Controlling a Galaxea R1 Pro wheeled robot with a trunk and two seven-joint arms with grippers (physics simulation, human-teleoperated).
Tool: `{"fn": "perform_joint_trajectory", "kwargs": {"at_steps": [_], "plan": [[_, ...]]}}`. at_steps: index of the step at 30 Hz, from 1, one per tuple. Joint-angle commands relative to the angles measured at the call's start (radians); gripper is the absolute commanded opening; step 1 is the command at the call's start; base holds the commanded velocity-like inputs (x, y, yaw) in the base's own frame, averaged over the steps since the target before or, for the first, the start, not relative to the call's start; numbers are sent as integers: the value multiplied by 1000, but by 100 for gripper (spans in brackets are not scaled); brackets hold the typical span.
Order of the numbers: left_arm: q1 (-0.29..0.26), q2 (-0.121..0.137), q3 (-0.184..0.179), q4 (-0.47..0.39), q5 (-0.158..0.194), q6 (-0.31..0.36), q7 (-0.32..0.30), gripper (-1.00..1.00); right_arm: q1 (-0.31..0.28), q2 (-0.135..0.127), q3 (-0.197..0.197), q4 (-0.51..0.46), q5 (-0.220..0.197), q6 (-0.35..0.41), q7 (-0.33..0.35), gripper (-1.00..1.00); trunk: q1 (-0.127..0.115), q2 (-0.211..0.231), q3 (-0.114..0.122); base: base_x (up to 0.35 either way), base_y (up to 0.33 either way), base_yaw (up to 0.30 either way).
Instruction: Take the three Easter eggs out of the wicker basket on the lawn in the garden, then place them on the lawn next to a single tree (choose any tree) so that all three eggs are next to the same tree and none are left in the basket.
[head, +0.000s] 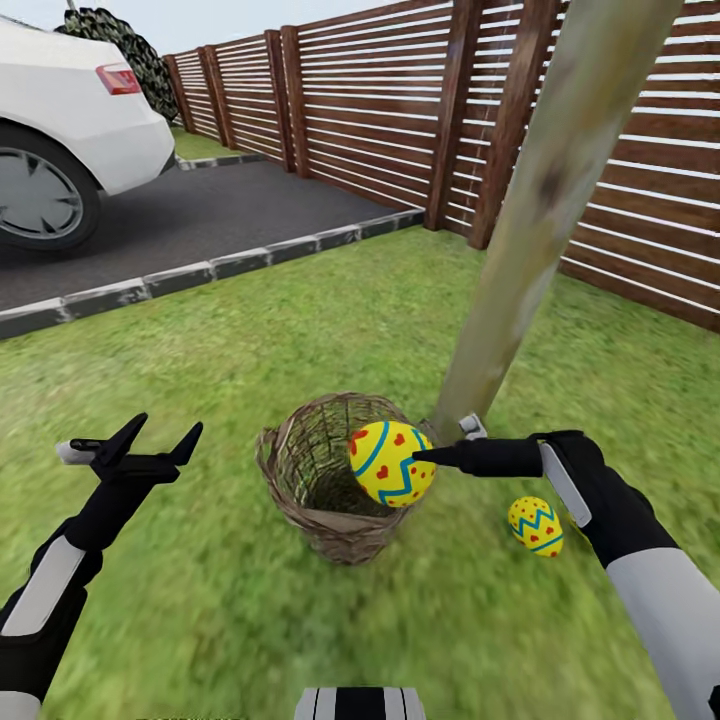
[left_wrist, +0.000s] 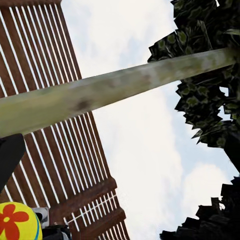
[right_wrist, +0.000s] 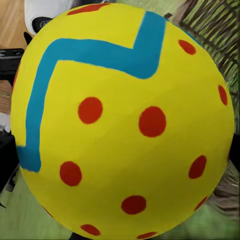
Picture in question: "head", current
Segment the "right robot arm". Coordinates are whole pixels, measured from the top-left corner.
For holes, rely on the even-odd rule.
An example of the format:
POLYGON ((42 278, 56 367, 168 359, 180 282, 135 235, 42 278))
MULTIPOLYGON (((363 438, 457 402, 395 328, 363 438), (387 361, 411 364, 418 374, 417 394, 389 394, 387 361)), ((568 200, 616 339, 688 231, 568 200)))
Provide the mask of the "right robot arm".
POLYGON ((473 477, 542 477, 592 544, 651 659, 677 720, 720 720, 720 592, 657 521, 650 501, 582 431, 487 439, 476 414, 455 447, 413 460, 473 477), (540 442, 539 442, 540 441, 540 442))

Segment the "easter egg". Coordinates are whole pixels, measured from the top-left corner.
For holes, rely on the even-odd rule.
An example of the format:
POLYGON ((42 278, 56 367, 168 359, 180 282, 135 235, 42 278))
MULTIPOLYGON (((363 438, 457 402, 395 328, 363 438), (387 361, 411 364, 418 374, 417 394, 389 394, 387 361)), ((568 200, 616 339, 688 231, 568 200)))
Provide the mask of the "easter egg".
POLYGON ((416 450, 433 449, 419 429, 396 421, 374 421, 356 430, 350 446, 355 477, 379 506, 406 507, 427 492, 437 464, 413 460, 416 450))
POLYGON ((555 557, 563 547, 563 529, 548 503, 538 497, 523 497, 511 503, 509 527, 513 535, 533 553, 555 557))

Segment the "wicker basket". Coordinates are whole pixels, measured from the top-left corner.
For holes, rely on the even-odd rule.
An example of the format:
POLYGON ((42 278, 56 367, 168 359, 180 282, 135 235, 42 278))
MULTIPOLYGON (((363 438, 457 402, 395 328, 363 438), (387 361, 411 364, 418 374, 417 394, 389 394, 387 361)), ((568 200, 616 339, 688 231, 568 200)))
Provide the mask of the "wicker basket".
POLYGON ((315 397, 279 426, 261 427, 255 440, 255 460, 277 508, 323 560, 348 567, 379 556, 418 505, 379 509, 358 483, 351 441, 360 426, 374 421, 407 423, 441 448, 430 419, 414 423, 390 399, 358 391, 315 397))

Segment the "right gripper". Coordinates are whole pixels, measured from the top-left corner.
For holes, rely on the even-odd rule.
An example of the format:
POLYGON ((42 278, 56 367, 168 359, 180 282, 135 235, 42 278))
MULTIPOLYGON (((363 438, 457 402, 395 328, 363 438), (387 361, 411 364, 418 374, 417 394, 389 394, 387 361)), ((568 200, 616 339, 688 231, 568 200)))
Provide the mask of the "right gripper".
POLYGON ((514 459, 509 439, 461 439, 455 447, 420 450, 413 460, 437 465, 459 466, 473 477, 514 477, 514 459))

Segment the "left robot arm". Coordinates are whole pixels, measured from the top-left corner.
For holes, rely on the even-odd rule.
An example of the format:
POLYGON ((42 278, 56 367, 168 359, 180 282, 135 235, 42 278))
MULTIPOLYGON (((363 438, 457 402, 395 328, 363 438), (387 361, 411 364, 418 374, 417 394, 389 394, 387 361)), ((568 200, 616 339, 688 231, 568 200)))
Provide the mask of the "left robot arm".
POLYGON ((171 453, 130 454, 148 419, 137 415, 112 438, 72 438, 56 448, 62 464, 91 466, 100 485, 37 551, 24 587, 0 610, 0 720, 35 720, 79 615, 84 588, 102 566, 102 551, 156 484, 174 483, 203 432, 199 421, 171 453))

